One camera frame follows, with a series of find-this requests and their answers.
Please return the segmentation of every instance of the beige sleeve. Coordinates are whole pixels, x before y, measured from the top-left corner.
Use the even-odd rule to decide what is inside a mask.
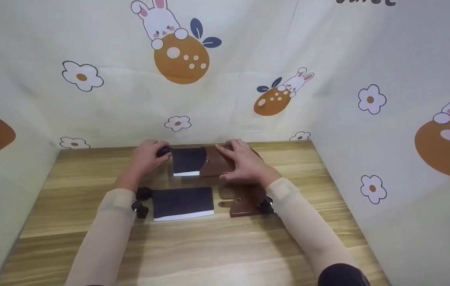
[[[357,267],[348,249],[293,183],[277,179],[267,187],[267,194],[273,199],[274,211],[308,257],[316,277],[336,263]]]
[[[112,286],[125,253],[135,213],[135,194],[126,189],[108,192],[71,266],[65,286]]]

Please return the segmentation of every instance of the cream backdrop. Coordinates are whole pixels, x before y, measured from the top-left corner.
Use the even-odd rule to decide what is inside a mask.
[[[381,31],[321,95],[312,141],[390,282],[450,285],[450,140],[436,132],[419,152],[415,143],[435,114],[450,114],[450,1],[399,1]],[[379,90],[361,93],[370,85]],[[420,153],[442,157],[425,157],[430,166]]]
[[[144,3],[0,0],[0,268],[58,148],[241,137],[312,139],[392,283],[450,279],[414,271],[428,240],[450,255],[424,235],[450,231],[450,169],[414,143],[450,118],[450,2]]]

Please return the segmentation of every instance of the black notebook cover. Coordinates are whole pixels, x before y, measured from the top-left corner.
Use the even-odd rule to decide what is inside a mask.
[[[172,163],[175,176],[198,176],[200,169],[206,162],[206,149],[201,148],[173,148]]]
[[[153,190],[154,221],[214,214],[211,187]]]

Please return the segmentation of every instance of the wooden tabletop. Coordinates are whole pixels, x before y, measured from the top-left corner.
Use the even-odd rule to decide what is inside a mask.
[[[311,142],[253,143],[264,160],[298,186],[372,285],[389,285]],[[96,208],[133,148],[63,150],[8,258],[0,286],[60,286]],[[310,265],[276,215],[230,218],[215,179],[173,178],[168,164],[143,185],[212,186],[215,214],[182,221],[137,220],[119,286],[316,285]],[[144,203],[150,207],[150,201]]]

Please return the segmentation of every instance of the rabbit ear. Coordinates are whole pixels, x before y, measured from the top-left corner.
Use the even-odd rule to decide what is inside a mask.
[[[297,70],[296,76],[301,77],[303,76],[303,74],[306,73],[306,71],[307,71],[306,68],[300,68],[299,70]]]
[[[137,14],[142,20],[144,20],[149,13],[147,6],[138,0],[131,2],[131,11]]]
[[[158,9],[167,9],[167,0],[153,0],[153,5]]]
[[[308,81],[308,80],[312,79],[314,76],[315,76],[315,74],[310,72],[309,74],[306,74],[304,76],[304,81]]]

